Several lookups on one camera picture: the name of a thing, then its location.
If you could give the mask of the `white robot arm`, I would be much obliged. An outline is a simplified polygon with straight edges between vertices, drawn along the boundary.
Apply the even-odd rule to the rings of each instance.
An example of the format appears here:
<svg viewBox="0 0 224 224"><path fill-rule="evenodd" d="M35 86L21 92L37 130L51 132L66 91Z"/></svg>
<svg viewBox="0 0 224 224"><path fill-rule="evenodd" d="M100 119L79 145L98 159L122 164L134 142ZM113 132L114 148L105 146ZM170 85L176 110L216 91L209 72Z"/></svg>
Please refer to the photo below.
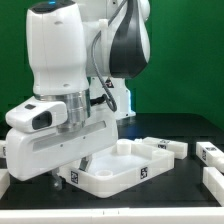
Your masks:
<svg viewBox="0 0 224 224"><path fill-rule="evenodd" d="M91 155L118 139L110 92L90 96L88 80L133 78L147 65L148 0L47 0L27 11L33 96L6 122L9 173L25 181Z"/></svg>

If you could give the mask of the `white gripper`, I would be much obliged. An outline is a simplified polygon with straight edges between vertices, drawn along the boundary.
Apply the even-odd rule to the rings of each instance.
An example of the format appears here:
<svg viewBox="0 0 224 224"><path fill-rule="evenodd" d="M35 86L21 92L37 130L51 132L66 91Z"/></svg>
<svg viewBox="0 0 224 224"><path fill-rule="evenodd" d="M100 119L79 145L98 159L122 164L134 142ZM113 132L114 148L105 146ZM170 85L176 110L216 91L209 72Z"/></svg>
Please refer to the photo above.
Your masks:
<svg viewBox="0 0 224 224"><path fill-rule="evenodd" d="M109 109L93 111L79 131L58 133L57 128L49 128L23 133L11 129L6 136L7 168L21 181L52 170L53 187L62 190L56 168L82 158L79 169L87 172L92 161L89 155L114 145L117 139L116 119Z"/></svg>

